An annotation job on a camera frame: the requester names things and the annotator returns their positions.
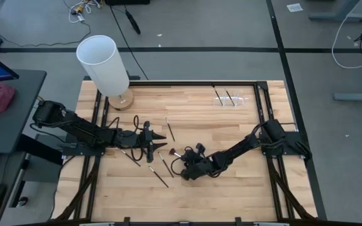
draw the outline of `black metal frame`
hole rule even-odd
[[[270,119],[274,119],[272,103],[270,101],[270,94],[268,91],[268,86],[267,86],[266,81],[261,81],[261,82],[248,82],[248,81],[130,81],[129,86],[132,87],[132,86],[169,86],[169,85],[171,85],[171,86],[218,85],[218,86],[247,86],[247,87],[252,86],[253,90],[254,90],[254,94],[255,94],[256,107],[258,109],[259,122],[262,123],[265,121],[265,116],[264,116],[264,112],[263,112],[263,108],[262,108],[260,90],[263,91],[263,95],[265,97],[267,114]],[[98,114],[98,110],[99,110],[99,107],[97,104],[98,95],[99,95],[99,92],[97,91],[93,119],[95,119],[94,116]],[[109,111],[109,105],[108,105],[108,100],[106,98],[106,101],[104,104],[104,111],[103,111],[103,118],[102,118],[101,126],[106,125],[108,111]],[[270,157],[266,157],[266,162],[268,163],[268,169],[270,169],[270,166],[273,165],[273,159]],[[94,164],[99,165],[99,163],[100,163],[100,156],[96,156]],[[278,158],[278,167],[279,167],[279,171],[280,171],[282,180],[287,185],[287,176],[286,176],[284,162],[283,162],[282,157]],[[86,175],[87,171],[88,171],[88,164],[87,165],[84,164],[84,167],[82,168],[82,175]],[[280,221],[282,219],[294,219],[294,210],[293,210],[292,204],[289,202],[287,197],[286,197],[286,204],[287,204],[288,218],[283,217],[282,208],[281,208],[281,204],[280,204],[280,197],[278,194],[277,183],[271,177],[271,175],[270,175],[270,182],[271,182],[271,188],[272,188],[271,190],[272,190],[272,195],[273,195],[273,202],[275,204],[275,212],[276,212],[277,220]],[[96,192],[96,185],[97,185],[97,178],[90,185],[91,189],[90,189],[90,193],[89,193],[89,201],[87,204],[87,213],[86,213],[86,219],[89,219],[89,220],[91,219],[91,216],[92,216],[94,195]],[[79,218],[79,214],[75,215],[74,219],[78,219],[78,218]],[[193,225],[236,225],[236,222],[189,222],[189,223],[192,223]],[[124,222],[115,222],[115,224],[124,225]],[[138,222],[138,223],[129,223],[128,222],[128,225],[131,225],[131,224],[132,225],[161,225],[161,224],[180,225],[181,223],[180,222]],[[238,225],[246,225],[246,224],[251,225],[252,222],[240,222]]]

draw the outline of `table lamp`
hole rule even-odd
[[[110,37],[86,38],[76,49],[76,56],[102,95],[116,110],[129,109],[134,101],[129,78],[116,43]]]

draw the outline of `desk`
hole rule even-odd
[[[15,96],[6,111],[0,113],[0,153],[5,153],[0,154],[0,183],[4,183],[8,188],[0,209],[0,219],[26,155],[23,151],[15,151],[16,146],[46,77],[46,72],[43,71],[16,70],[15,72],[20,76],[18,80],[4,82],[15,88]]]
[[[163,154],[168,164],[174,159],[167,154],[170,148],[182,154],[184,147],[202,143],[206,154],[225,150],[242,140],[259,123],[254,86],[236,86],[238,82],[226,86],[230,93],[240,91],[246,104],[221,107],[213,105],[216,95],[210,85],[156,86],[157,83],[160,82],[151,82],[151,86],[132,85],[133,106],[124,112],[109,109],[107,124],[119,116],[121,128],[134,130],[135,114],[140,117],[140,125],[150,121],[151,129],[167,137],[165,142],[168,144],[157,151]],[[268,85],[275,118],[280,122],[293,122],[283,81],[270,81]],[[83,82],[76,113],[88,121],[92,120],[96,91],[93,82]],[[100,125],[104,112],[103,103],[104,97],[101,98],[97,125]],[[175,142],[165,117],[172,127]],[[295,129],[294,125],[285,125],[284,128],[287,131]],[[100,162],[92,222],[122,222],[124,217],[131,217],[132,222],[233,222],[235,217],[241,217],[243,221],[276,220],[266,158],[259,149],[234,160],[220,177],[204,176],[195,181],[185,181],[179,176],[172,178],[157,151],[154,162],[148,164],[144,157],[139,162],[141,167],[138,167],[119,150],[106,149]],[[304,161],[298,156],[283,158],[291,191],[305,209],[316,216]],[[77,192],[83,159],[75,157],[62,170],[53,218],[62,213]],[[148,166],[152,166],[170,188],[166,188]],[[181,168],[182,165],[177,163],[175,170]],[[279,195],[283,216],[287,217],[283,193],[279,191]],[[81,217],[85,216],[87,198],[86,193]]]

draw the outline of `black desk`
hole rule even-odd
[[[15,72],[20,76],[18,80],[4,82],[16,89],[14,99],[8,109],[0,113],[0,153],[6,153],[0,154],[0,183],[3,182],[8,187],[0,209],[0,219],[26,155],[24,151],[15,151],[16,146],[47,74],[36,70]],[[2,181],[5,164],[7,166]]]

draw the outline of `wooden table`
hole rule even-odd
[[[293,122],[283,81],[268,81],[268,86],[275,118],[280,122]],[[248,151],[235,159],[218,178],[203,176],[195,181],[185,181],[179,176],[172,178],[157,153],[161,152],[170,164],[175,159],[168,155],[171,148],[182,154],[184,147],[202,143],[206,147],[206,155],[209,155],[226,150],[242,140],[259,123],[253,87],[227,87],[230,93],[238,91],[244,99],[245,104],[237,107],[214,105],[216,94],[210,86],[143,86],[131,87],[131,90],[135,97],[133,106],[124,112],[111,108],[107,124],[119,116],[119,127],[133,131],[133,117],[137,114],[140,126],[150,121],[151,129],[166,136],[168,144],[155,151],[154,162],[146,163],[144,156],[139,162],[141,167],[119,150],[106,149],[100,163],[93,222],[122,222],[124,217],[131,217],[132,222],[232,222],[235,217],[249,222],[276,220],[266,159],[260,149]],[[93,82],[84,81],[76,109],[80,117],[91,121],[95,96]],[[101,99],[97,125],[100,125],[103,102],[104,98]],[[295,129],[294,125],[283,126],[286,131]],[[283,158],[292,193],[310,214],[316,216],[303,160],[299,156]],[[64,210],[77,192],[83,160],[84,157],[78,156],[62,170],[53,218]],[[166,188],[148,166],[154,168],[170,188]],[[181,169],[181,162],[177,162],[175,171]],[[280,189],[279,195],[283,216],[287,217]],[[85,216],[87,198],[86,194],[81,217]]]

